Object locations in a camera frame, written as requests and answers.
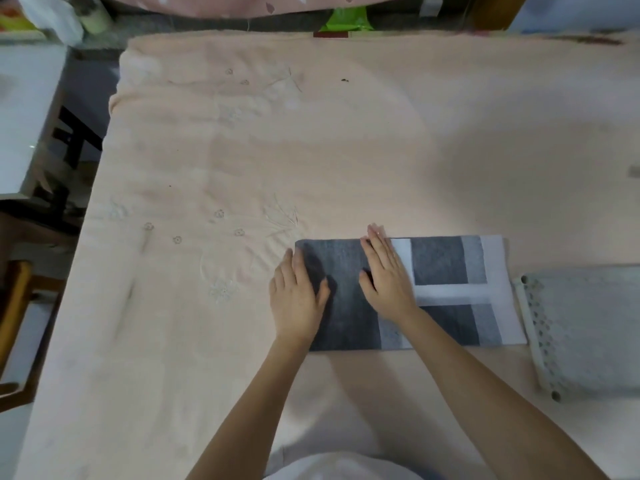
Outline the person's left hand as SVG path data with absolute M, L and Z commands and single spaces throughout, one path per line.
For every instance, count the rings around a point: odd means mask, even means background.
M 309 350 L 319 330 L 324 310 L 316 309 L 316 293 L 300 249 L 293 250 L 297 285 L 283 287 L 282 261 L 269 282 L 269 304 L 276 338 Z

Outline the white plastic bag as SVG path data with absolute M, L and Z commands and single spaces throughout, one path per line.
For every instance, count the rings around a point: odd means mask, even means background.
M 41 31 L 49 31 L 65 45 L 83 42 L 84 28 L 74 8 L 64 0 L 18 0 L 28 21 Z

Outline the person's right hand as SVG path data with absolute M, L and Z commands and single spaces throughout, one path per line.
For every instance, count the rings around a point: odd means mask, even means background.
M 387 238 L 393 246 L 391 239 L 388 236 Z M 367 234 L 360 239 L 360 244 L 367 259 Z M 408 322 L 422 313 L 417 306 L 413 288 L 403 282 L 395 263 L 391 270 L 375 268 L 371 270 L 368 259 L 367 265 L 368 268 L 364 270 L 371 275 L 376 289 L 376 301 L 367 301 L 368 304 L 382 318 L 395 323 L 400 329 L 404 328 Z

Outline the person's right forearm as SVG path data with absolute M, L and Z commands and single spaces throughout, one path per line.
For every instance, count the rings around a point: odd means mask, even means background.
M 416 306 L 389 313 L 462 430 L 499 480 L 609 480 L 537 407 Z

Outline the grey and white towel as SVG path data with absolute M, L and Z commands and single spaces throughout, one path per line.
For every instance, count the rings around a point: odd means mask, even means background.
M 391 240 L 418 306 L 461 346 L 525 345 L 499 235 L 405 237 Z M 370 272 L 358 239 L 301 240 L 315 290 L 327 278 L 331 295 L 311 352 L 411 349 L 409 340 L 366 301 L 358 284 Z

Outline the white dotted folded cloth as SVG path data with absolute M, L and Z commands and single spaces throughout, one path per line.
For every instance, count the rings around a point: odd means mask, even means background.
M 640 398 L 640 264 L 527 273 L 513 286 L 552 400 Z

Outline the black metal frame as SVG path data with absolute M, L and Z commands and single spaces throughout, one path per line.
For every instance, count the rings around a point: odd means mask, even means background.
M 98 163 L 82 160 L 85 146 L 102 151 L 102 137 L 66 106 L 60 106 L 58 120 L 51 132 L 54 142 L 65 152 L 57 159 L 45 146 L 33 170 L 33 197 L 44 202 L 42 224 L 57 232 L 78 236 L 88 208 Z

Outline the pink patterned cloth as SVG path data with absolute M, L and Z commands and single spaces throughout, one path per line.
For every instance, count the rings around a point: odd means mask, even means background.
M 370 6 L 391 0 L 112 0 L 165 15 L 190 18 L 260 18 L 335 8 Z

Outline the wooden chair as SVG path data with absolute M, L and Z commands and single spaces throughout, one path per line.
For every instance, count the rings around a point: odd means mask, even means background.
M 32 263 L 27 260 L 11 260 L 6 267 L 4 284 L 4 290 L 0 291 L 0 379 L 29 304 L 40 292 L 53 294 L 55 301 L 25 383 L 0 381 L 0 413 L 34 402 L 67 282 L 35 274 Z

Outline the white side table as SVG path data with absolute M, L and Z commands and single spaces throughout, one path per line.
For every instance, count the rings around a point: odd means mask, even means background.
M 62 103 L 69 51 L 51 43 L 0 45 L 0 200 L 50 191 L 47 174 L 60 176 L 48 149 Z

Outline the brown wooden furniture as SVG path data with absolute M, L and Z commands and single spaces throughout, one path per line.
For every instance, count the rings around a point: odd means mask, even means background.
M 526 0 L 475 0 L 470 23 L 476 31 L 505 31 Z

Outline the peach embroidered table cloth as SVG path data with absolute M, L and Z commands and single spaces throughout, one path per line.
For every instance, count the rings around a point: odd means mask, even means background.
M 266 357 L 300 239 L 502 235 L 640 264 L 640 40 L 133 39 L 14 480 L 183 480 Z

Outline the person's white shirt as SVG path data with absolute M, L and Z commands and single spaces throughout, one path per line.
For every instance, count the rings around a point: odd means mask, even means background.
M 313 454 L 284 466 L 263 480 L 444 480 L 427 469 L 415 471 L 393 461 L 354 452 Z

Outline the green plastic packet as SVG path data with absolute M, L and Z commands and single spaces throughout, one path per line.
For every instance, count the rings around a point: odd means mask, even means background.
M 335 8 L 329 19 L 320 28 L 319 33 L 370 32 L 374 28 L 370 23 L 365 6 Z

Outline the person's left forearm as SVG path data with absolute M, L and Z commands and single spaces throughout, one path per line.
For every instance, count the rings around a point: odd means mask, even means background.
M 186 480 L 263 478 L 287 396 L 310 343 L 308 337 L 276 337 Z

